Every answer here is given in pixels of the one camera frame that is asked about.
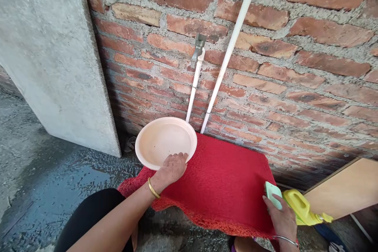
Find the green soap bar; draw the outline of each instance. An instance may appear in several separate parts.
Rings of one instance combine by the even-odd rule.
[[[268,199],[272,201],[274,206],[277,209],[281,210],[282,209],[281,202],[272,196],[272,194],[276,194],[282,198],[281,190],[277,186],[274,186],[268,181],[265,181],[265,193],[267,194]]]

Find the silver bangle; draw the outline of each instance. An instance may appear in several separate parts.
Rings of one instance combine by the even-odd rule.
[[[273,239],[280,238],[280,239],[286,240],[286,241],[290,242],[291,244],[295,245],[297,248],[299,248],[298,243],[291,241],[289,238],[286,238],[284,236],[274,235],[272,238]]]

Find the brick wall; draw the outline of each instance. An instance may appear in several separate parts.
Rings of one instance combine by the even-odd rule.
[[[118,127],[185,117],[201,32],[200,129],[241,1],[89,0]],[[378,0],[253,0],[206,134],[263,152],[301,188],[378,159],[377,31]]]

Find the black pants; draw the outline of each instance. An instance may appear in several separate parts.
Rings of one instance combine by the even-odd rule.
[[[87,197],[75,210],[59,236],[54,252],[66,252],[125,197],[116,189],[104,189]],[[133,252],[131,238],[123,252]]]

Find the concrete pillar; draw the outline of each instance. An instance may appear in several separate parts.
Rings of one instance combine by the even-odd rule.
[[[0,0],[0,65],[53,136],[121,156],[86,0]]]

